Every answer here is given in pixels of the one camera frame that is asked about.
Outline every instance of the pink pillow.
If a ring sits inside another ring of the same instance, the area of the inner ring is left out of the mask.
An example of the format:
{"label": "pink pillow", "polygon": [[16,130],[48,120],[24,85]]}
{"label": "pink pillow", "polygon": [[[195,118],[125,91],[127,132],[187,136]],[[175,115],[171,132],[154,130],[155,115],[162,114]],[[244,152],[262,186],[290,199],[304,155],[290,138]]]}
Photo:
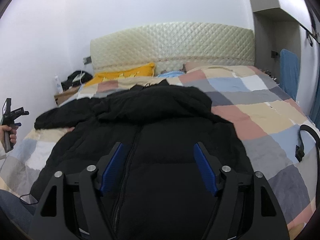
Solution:
{"label": "pink pillow", "polygon": [[191,69],[194,69],[196,67],[203,67],[203,66],[210,66],[210,63],[205,63],[205,62],[193,62],[193,61],[189,61],[187,63],[184,64],[186,72],[188,72]]}

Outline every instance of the black puffer jacket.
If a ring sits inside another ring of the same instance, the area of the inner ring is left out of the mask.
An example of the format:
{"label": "black puffer jacket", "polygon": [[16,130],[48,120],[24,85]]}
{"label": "black puffer jacket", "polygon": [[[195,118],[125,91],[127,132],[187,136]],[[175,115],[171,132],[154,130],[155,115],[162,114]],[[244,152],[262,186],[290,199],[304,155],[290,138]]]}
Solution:
{"label": "black puffer jacket", "polygon": [[[32,187],[39,199],[51,176],[82,171],[116,142],[132,152],[124,195],[102,197],[118,239],[201,239],[216,198],[205,188],[193,157],[202,142],[222,165],[252,173],[232,123],[211,113],[211,100],[194,87],[134,86],[106,98],[83,98],[36,119],[36,129],[76,128],[63,136]],[[116,223],[114,212],[119,207]]]}

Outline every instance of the blue towel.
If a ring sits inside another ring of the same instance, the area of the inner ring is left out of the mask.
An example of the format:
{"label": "blue towel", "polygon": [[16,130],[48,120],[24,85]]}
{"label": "blue towel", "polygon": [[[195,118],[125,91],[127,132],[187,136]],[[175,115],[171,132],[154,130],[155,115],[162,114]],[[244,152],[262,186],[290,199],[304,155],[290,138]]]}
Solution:
{"label": "blue towel", "polygon": [[178,76],[181,76],[183,74],[185,74],[185,73],[182,72],[182,71],[170,71],[170,72],[167,72],[167,73],[163,73],[163,74],[157,75],[157,77],[164,77],[164,78],[178,77]]}
{"label": "blue towel", "polygon": [[282,49],[280,52],[280,87],[293,100],[296,100],[300,65],[297,55]]}

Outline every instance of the metal screw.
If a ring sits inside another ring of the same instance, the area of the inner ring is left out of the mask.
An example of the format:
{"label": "metal screw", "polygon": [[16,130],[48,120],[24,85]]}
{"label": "metal screw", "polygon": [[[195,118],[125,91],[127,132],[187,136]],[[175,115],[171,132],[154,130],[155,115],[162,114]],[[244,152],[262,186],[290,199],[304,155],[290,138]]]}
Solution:
{"label": "metal screw", "polygon": [[57,171],[57,172],[54,174],[54,176],[55,176],[56,178],[60,178],[60,177],[62,176],[62,171]]}
{"label": "metal screw", "polygon": [[261,171],[256,171],[255,174],[256,174],[256,176],[257,176],[258,178],[262,178],[262,177],[263,177],[263,174],[262,174]]}
{"label": "metal screw", "polygon": [[225,166],[222,166],[222,170],[224,172],[229,172],[229,171],[231,171],[231,168],[229,166],[225,165]]}
{"label": "metal screw", "polygon": [[95,171],[95,170],[96,170],[96,166],[94,166],[94,165],[89,165],[87,167],[87,171]]}

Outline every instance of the blanket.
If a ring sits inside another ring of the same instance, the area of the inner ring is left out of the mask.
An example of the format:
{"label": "blanket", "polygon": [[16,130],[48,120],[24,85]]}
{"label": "blanket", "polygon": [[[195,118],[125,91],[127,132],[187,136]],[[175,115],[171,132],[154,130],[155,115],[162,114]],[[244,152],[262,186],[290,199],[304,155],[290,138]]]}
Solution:
{"label": "blanket", "polygon": [[[75,99],[103,98],[132,86],[159,83],[163,78],[113,80],[83,88]],[[302,132],[305,157],[295,158],[301,124],[314,124],[271,78],[253,66],[209,66],[167,78],[169,84],[195,86],[212,100],[212,112],[231,121],[255,171],[268,179],[288,228],[307,223],[316,209],[317,162],[315,141]],[[67,129],[32,130],[0,160],[0,189],[28,194],[55,143]]]}

